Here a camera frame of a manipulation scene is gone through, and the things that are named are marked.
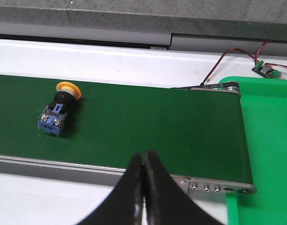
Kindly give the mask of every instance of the screw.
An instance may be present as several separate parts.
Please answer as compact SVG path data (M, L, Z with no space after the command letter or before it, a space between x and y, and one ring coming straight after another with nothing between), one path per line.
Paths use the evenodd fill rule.
M49 115L43 114L43 115L41 116L41 120L42 120L43 122L47 122L47 120L48 120L49 117L50 117Z
M191 185L191 189L193 189L193 190L198 190L198 185L197 185L197 184L192 184L192 185Z
M54 125L59 126L61 124L61 120L59 119L54 119Z
M243 189L243 190L240 190L239 193L242 193L242 194L250 194L252 193L251 190L248 190L248 189Z
M209 191L209 185L204 185L204 191Z
M214 192L215 193L220 193L221 192L220 187L215 187Z

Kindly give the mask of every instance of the white table surface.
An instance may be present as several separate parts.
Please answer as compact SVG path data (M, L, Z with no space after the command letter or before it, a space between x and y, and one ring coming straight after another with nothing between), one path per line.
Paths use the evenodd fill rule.
M220 54L0 40L0 74L150 87L199 85ZM287 57L260 56L287 65ZM254 61L226 56L210 77L259 77ZM276 68L287 78L287 71ZM69 225L96 208L112 187L0 173L0 225ZM190 197L227 223L225 194L196 191Z

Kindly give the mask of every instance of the red wire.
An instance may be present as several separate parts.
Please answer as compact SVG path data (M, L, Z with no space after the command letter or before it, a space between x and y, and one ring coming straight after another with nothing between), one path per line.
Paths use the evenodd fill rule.
M259 54L261 53L262 49L264 48L264 46L269 42L270 40L266 40L265 42L262 43L262 45L260 46L260 48L258 49L256 55L255 55L255 65L257 63L257 58L259 56Z
M231 51L239 51L239 52L242 52L242 53L245 53L247 54L249 57L251 57L252 59L254 59L255 61L258 62L258 60L253 56L251 55L250 53L247 53L246 51L240 49L240 48L230 48L228 49L227 51L225 51L222 56L220 57L220 59L218 60L218 62L214 65L214 67L211 69L211 71L208 73L208 75L205 77L205 79L203 80L203 82L201 83L201 85L204 85L204 83L207 81L207 79L211 76L211 74L213 73L213 71L218 67L219 63L222 61L222 59Z
M275 66L275 67L282 67L284 69L287 69L287 67L284 67L284 66L279 65L279 64L274 64L274 63L265 63L265 65L270 65L270 66Z

